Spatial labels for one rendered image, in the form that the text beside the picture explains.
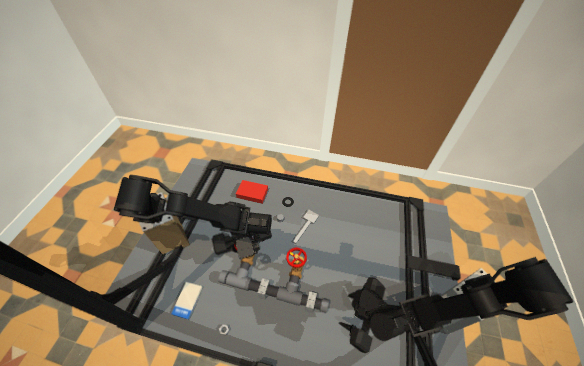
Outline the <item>red rectangular block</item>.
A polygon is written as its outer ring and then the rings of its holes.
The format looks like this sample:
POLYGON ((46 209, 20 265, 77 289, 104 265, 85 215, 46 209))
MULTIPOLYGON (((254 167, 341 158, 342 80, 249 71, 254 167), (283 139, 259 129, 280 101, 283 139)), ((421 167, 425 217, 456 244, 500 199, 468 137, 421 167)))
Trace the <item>red rectangular block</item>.
POLYGON ((242 180, 236 192, 236 197, 263 204, 267 191, 268 185, 242 180))

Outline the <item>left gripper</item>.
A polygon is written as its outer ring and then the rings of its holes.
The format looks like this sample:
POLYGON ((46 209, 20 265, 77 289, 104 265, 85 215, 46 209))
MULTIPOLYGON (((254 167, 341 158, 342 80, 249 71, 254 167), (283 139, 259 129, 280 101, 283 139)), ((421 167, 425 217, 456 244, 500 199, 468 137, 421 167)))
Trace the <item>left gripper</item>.
MULTIPOLYGON (((247 234, 251 234, 252 236, 254 235, 253 238, 255 241, 258 241, 258 243, 262 242, 266 239, 270 239, 272 237, 271 230, 270 230, 269 234, 252 233, 252 232, 247 232, 247 234)), ((230 235, 224 237, 224 233, 221 233, 221 234, 218 234, 218 235, 215 235, 212 237, 213 248, 214 248, 214 252, 216 255, 228 253, 231 251, 237 253, 237 251, 235 249, 235 245, 233 245, 234 244, 233 239, 237 238, 237 237, 242 238, 245 236, 245 234, 231 233, 231 235, 233 235, 234 237, 232 238, 232 237, 230 237, 230 235)))

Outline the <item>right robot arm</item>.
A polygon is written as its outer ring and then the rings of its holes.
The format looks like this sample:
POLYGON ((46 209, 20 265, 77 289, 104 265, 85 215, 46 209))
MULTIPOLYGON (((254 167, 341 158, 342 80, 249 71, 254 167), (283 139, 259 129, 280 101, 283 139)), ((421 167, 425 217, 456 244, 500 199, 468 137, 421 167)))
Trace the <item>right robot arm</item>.
POLYGON ((549 262, 546 259, 538 261, 536 257, 502 267, 493 277, 489 273, 465 283, 461 286, 463 294, 443 298, 428 293, 401 301, 400 306, 391 305, 383 312, 379 312, 379 307, 384 305, 384 300, 366 289, 357 290, 352 307, 359 319, 367 320, 369 316, 371 331, 377 339, 387 341, 404 332, 420 338, 436 334, 453 319, 474 316, 485 319, 502 314, 524 320, 538 319, 565 312, 568 310, 566 304, 573 303, 549 262), (505 271, 505 282, 493 282, 502 271, 513 267, 505 271), (413 308, 406 303, 410 301, 413 301, 413 308), (532 313, 506 310, 505 303, 519 303, 532 313), (419 326, 423 331, 419 332, 419 326))

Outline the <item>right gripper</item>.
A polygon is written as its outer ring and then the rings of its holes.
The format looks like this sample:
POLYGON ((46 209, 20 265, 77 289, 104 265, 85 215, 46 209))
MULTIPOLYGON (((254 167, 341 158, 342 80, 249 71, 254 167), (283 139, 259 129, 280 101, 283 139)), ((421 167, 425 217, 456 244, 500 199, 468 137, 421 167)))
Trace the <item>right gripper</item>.
MULTIPOLYGON (((384 296, 384 292, 385 292, 385 287, 381 284, 381 282, 376 279, 376 278, 372 278, 369 277, 367 280, 367 283, 364 284, 363 289, 368 290, 370 293, 372 293, 373 295, 375 295, 376 297, 383 299, 384 296)), ((363 290, 361 289, 361 290, 363 290)), ((355 292, 348 294, 348 297, 353 298, 354 299, 355 296, 355 292)), ((379 307, 379 312, 383 312, 389 309, 391 305, 388 305, 386 302, 384 302, 384 305, 381 305, 379 307)), ((343 327, 345 327, 347 330, 350 330, 350 344, 353 345, 356 349, 358 349, 360 352, 363 353, 367 353, 370 351, 370 347, 371 347, 371 343, 372 343, 372 337, 369 334, 369 328, 370 328, 370 320, 366 320, 363 321, 362 324, 362 330, 359 328, 356 328, 354 325, 349 325, 343 322, 339 322, 340 325, 342 325, 343 327), (355 329, 354 329, 355 328, 355 329)), ((348 330, 348 331, 349 331, 348 330)))

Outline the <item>grey pipe with red valve handwheels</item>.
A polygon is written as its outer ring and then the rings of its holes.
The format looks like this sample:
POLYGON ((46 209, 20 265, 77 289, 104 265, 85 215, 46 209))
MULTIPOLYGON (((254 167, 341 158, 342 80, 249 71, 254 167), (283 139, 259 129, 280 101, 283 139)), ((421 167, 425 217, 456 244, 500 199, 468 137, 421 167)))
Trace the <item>grey pipe with red valve handwheels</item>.
POLYGON ((230 285, 236 288, 240 288, 243 290, 252 290, 258 292, 259 298, 266 299, 267 295, 277 297, 276 299, 285 301, 288 303, 292 303, 295 305, 304 305, 306 306, 305 311, 313 312, 313 308, 319 309, 320 312, 327 312, 329 300, 327 299, 318 299, 316 298, 316 293, 309 292, 309 296, 303 295, 302 292, 298 292, 298 282, 301 279, 303 265, 306 263, 307 255, 305 251, 301 248, 292 248, 287 253, 287 262, 290 266, 292 266, 292 270, 289 273, 290 279, 287 282, 286 288, 284 287, 275 287, 270 285, 270 281, 267 279, 263 279, 261 282, 257 282, 252 280, 252 278, 248 278, 249 268, 253 264, 254 256, 241 259, 241 266, 237 269, 236 274, 229 273, 227 271, 222 270, 218 282, 230 285), (293 251, 300 251, 298 254, 293 254, 293 251), (301 253, 304 254, 305 259, 299 256, 301 253), (294 257, 293 261, 289 261, 289 255, 294 257), (297 261, 298 260, 298 261, 297 261), (302 262, 302 263, 301 263, 302 262), (293 264, 294 263, 294 264, 293 264), (294 267, 294 268, 293 268, 294 267), (299 268, 300 267, 300 268, 299 268), (261 283, 261 284, 260 284, 261 283), (259 290, 258 290, 259 289, 259 290))

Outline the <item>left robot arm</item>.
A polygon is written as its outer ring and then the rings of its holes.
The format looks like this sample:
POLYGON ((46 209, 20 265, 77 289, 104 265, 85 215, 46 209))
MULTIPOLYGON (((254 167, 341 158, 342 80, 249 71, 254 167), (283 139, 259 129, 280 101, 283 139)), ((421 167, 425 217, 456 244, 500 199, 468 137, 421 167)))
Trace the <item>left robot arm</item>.
POLYGON ((251 234, 247 234, 247 231, 269 234, 272 216, 269 214, 250 213, 250 207, 232 201, 216 205, 188 197, 188 194, 184 192, 170 190, 157 179, 129 175, 129 179, 127 177, 122 178, 114 211, 119 212, 120 216, 127 215, 126 217, 132 217, 133 221, 145 221, 142 223, 149 224, 160 223, 162 217, 159 220, 159 216, 165 213, 176 216, 181 215, 180 217, 191 215, 188 217, 202 220, 209 219, 206 221, 210 221, 213 227, 221 227, 220 231, 246 234, 242 238, 234 238, 234 244, 240 258, 257 254, 258 250, 260 250, 259 243, 253 239, 251 234), (150 193, 152 183, 158 184, 169 193, 166 210, 164 210, 166 200, 156 193, 150 193), (148 204, 147 199, 149 199, 148 204), (145 207, 147 207, 146 211, 152 213, 152 215, 146 213, 145 207), (163 211, 161 211, 162 209, 163 211), (253 245, 254 243, 258 245, 253 245))

